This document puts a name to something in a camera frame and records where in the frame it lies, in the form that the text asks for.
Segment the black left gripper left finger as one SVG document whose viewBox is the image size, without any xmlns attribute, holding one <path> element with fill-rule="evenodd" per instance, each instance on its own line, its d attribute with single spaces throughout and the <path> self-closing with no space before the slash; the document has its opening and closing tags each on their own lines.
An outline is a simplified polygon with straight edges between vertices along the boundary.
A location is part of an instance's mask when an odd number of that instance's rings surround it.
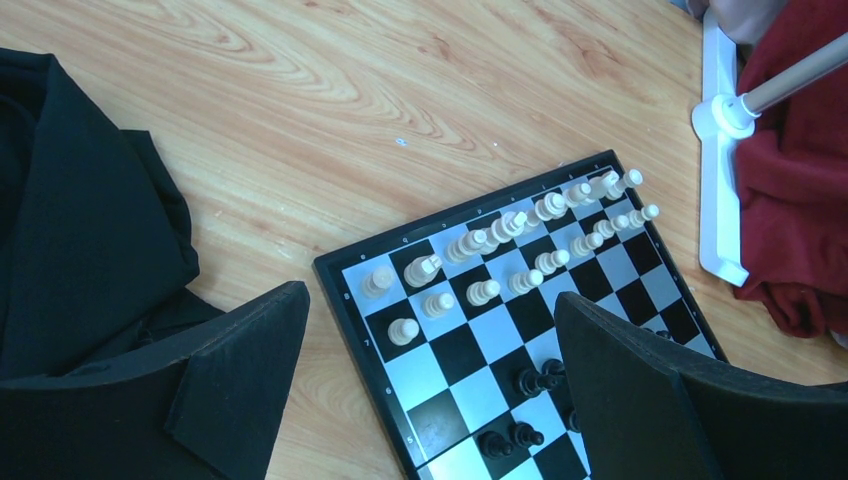
<svg viewBox="0 0 848 480">
<path fill-rule="evenodd" d="M 305 335 L 286 282 L 62 376 L 1 384 L 5 479 L 261 479 Z"/>
</svg>

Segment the black and white chessboard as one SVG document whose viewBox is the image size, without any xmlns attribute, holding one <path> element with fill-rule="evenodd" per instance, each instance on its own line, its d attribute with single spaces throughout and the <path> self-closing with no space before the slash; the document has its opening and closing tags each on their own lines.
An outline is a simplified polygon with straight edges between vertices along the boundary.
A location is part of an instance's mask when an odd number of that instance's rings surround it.
<svg viewBox="0 0 848 480">
<path fill-rule="evenodd" d="M 541 368 L 561 353 L 554 324 L 557 296 L 574 291 L 637 326 L 659 332 L 706 356 L 724 352 L 652 224 L 626 230 L 517 295 L 514 274 L 544 253 L 566 250 L 600 221 L 642 207 L 634 190 L 603 198 L 546 221 L 488 255 L 445 262 L 434 280 L 413 288 L 404 269 L 416 258 L 443 255 L 472 230 L 505 212 L 531 209 L 549 192 L 621 172 L 613 151 L 595 154 L 518 184 L 360 241 L 315 260 L 349 350 L 408 479 L 587 479 L 591 475 L 571 418 L 565 386 L 525 398 L 514 387 L 520 370 Z M 365 276 L 381 265 L 395 283 L 383 296 L 363 294 Z M 412 318 L 420 333 L 394 345 L 387 329 Z M 510 427 L 526 422 L 544 434 L 541 446 L 514 445 Z M 484 457 L 479 436 L 497 431 L 511 456 Z"/>
</svg>

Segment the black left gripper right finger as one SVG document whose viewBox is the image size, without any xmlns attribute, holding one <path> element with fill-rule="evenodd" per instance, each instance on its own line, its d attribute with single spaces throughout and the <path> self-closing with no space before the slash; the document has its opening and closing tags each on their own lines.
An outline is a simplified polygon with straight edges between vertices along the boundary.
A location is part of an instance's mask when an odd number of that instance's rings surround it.
<svg viewBox="0 0 848 480">
<path fill-rule="evenodd" d="M 847 387 L 716 360 L 574 292 L 555 328 L 595 479 L 843 479 Z"/>
</svg>

